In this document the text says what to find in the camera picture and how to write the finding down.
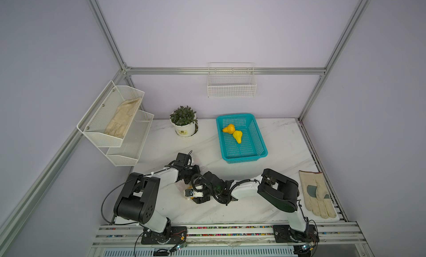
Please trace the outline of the clear zip-top plastic bag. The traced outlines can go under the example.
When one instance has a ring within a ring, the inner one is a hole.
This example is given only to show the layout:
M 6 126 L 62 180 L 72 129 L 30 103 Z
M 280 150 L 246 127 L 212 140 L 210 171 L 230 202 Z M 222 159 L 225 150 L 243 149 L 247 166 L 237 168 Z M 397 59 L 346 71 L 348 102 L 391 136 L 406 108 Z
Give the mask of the clear zip-top plastic bag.
M 198 203 L 205 194 L 203 193 L 206 187 L 200 183 L 196 184 L 196 181 L 200 179 L 200 167 L 198 165 L 187 165 L 184 167 L 178 167 L 178 177 L 176 182 L 181 180 L 184 181 L 186 185 L 189 185 L 191 188 L 184 191 L 187 198 L 195 198 L 195 201 Z

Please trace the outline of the yellow pear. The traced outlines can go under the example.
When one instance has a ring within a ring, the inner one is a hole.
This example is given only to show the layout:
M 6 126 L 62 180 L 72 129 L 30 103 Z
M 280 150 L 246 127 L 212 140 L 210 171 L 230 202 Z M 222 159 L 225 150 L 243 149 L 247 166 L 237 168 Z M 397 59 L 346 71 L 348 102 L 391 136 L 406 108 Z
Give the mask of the yellow pear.
M 236 140 L 238 144 L 242 143 L 243 132 L 236 130 L 233 134 L 233 138 Z

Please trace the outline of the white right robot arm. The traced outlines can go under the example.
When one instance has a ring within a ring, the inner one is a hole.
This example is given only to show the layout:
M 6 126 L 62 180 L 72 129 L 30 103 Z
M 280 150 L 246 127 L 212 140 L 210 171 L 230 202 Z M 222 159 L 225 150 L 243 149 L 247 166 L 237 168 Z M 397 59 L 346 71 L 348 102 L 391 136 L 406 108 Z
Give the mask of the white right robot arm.
M 241 181 L 222 180 L 211 172 L 195 174 L 189 184 L 184 196 L 198 204 L 213 198 L 222 205 L 228 205 L 232 201 L 259 195 L 285 213 L 291 231 L 307 231 L 308 220 L 298 208 L 298 182 L 272 169 L 264 169 L 260 176 Z

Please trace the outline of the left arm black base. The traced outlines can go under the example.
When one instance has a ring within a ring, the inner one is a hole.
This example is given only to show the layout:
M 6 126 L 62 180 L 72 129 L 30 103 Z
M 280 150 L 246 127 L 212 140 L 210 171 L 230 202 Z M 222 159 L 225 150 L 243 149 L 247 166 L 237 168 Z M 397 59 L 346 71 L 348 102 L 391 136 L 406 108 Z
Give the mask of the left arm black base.
M 167 218 L 165 229 L 161 233 L 144 228 L 140 243 L 142 245 L 172 245 L 184 242 L 186 237 L 187 227 L 173 226 L 171 220 Z

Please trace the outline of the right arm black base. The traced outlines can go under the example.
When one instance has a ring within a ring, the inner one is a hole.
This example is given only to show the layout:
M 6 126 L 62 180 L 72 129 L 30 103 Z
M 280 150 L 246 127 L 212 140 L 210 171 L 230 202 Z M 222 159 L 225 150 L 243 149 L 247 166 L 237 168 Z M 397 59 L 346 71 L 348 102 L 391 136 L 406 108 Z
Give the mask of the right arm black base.
M 318 243 L 318 230 L 310 224 L 305 231 L 291 229 L 289 225 L 274 225 L 273 234 L 276 243 Z

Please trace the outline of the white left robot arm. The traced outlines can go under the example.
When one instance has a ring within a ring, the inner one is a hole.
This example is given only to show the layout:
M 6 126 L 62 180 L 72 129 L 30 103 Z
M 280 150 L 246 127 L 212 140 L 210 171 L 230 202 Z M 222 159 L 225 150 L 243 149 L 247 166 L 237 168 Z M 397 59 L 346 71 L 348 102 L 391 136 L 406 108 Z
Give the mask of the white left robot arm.
M 159 190 L 181 180 L 189 184 L 191 177 L 198 173 L 199 166 L 193 164 L 190 153 L 178 153 L 174 161 L 159 171 L 146 175 L 131 173 L 115 202 L 114 216 L 163 233 L 169 226 L 169 219 L 155 209 Z

